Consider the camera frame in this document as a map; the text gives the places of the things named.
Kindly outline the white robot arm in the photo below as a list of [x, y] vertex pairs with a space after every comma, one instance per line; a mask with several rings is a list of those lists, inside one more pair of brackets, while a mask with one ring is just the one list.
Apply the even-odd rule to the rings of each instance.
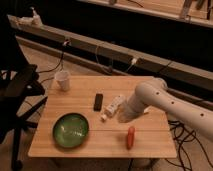
[[167, 84], [161, 78], [139, 83], [131, 97], [123, 102], [118, 121], [130, 122], [140, 117], [149, 106], [154, 106], [213, 141], [213, 111], [176, 98], [167, 90]]

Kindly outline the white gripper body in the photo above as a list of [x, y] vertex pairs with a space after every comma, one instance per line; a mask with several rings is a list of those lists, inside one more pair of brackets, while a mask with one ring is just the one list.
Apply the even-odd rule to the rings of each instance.
[[119, 107], [117, 120], [120, 123], [127, 123], [134, 119], [134, 111], [127, 105], [121, 105]]

